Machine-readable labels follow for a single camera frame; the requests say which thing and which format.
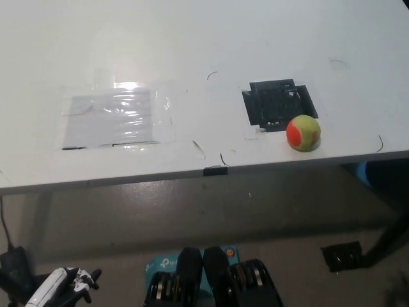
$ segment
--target concrete floor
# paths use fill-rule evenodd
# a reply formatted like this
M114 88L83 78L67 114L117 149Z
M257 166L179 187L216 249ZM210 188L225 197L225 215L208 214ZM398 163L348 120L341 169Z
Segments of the concrete floor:
M409 306L387 302L404 288L409 248L368 270L324 263L321 247L360 240L365 251L397 216L340 167L6 196L4 214L36 273L103 270L92 306L142 306L150 259L216 244L264 261L285 306Z

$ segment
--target scratch mark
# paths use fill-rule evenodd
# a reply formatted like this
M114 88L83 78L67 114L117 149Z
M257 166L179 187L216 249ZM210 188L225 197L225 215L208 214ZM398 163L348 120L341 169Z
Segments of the scratch mark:
M344 61L341 61L340 59L330 59L330 63L333 63L333 62L341 63L341 64L343 64L346 68L348 68L348 65L347 65Z
M224 162L222 154L220 154L220 159L222 159L223 165L230 167L230 165L228 165L226 162Z
M93 105L91 104L89 107L87 107L85 110L83 111L78 111L78 112L68 112L68 113L64 113L63 112L63 116L77 116L77 115L84 115L86 113L90 113L93 111Z
M10 180L8 180L8 178L3 174L3 171L0 169L0 175L2 175L4 177L4 179L10 184Z
M193 142L193 145L197 148L197 150L199 150L200 153L203 155L203 160L205 160L206 159L205 151L194 140L192 142Z
M212 72L210 75L207 76L207 79L209 80L210 76L213 75L213 74L216 74L216 73L218 73L218 72Z
M379 149L378 149L378 151L377 151L377 152L380 152L380 151L382 150L382 148L383 148L383 141L382 141L381 136L379 136L379 139L381 140L381 144L382 144L382 146L381 146L381 148L379 148Z

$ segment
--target black cable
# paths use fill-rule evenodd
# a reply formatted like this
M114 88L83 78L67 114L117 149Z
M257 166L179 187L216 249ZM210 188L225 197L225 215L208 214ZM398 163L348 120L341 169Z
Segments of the black cable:
M10 234L9 234L7 226L6 226L6 222L4 221L3 196L2 195L0 195L0 219L1 219L1 223L3 224L4 232L6 234L7 243L8 243L8 250L11 251L14 248L14 246L12 244L12 240L10 239Z

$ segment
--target tennis ball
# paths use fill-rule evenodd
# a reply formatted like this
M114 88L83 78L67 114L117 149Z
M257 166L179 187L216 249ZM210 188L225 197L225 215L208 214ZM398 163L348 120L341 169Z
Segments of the tennis ball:
M308 115L293 118L287 126L288 144L299 152L310 152L321 136L318 122Z

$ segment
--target clear plastic sheet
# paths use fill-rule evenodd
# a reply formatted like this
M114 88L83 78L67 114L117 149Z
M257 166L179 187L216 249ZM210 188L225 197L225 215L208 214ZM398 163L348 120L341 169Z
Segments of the clear plastic sheet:
M174 141L170 83L122 82L65 96L65 150Z

